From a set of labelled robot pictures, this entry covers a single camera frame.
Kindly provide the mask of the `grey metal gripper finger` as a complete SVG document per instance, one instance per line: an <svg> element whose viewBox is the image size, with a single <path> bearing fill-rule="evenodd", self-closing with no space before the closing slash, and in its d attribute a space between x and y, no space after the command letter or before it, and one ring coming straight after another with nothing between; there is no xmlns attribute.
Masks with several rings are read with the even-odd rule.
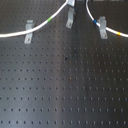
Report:
<svg viewBox="0 0 128 128"><path fill-rule="evenodd" d="M76 0L68 0L68 5L74 7L75 6L75 1Z"/></svg>

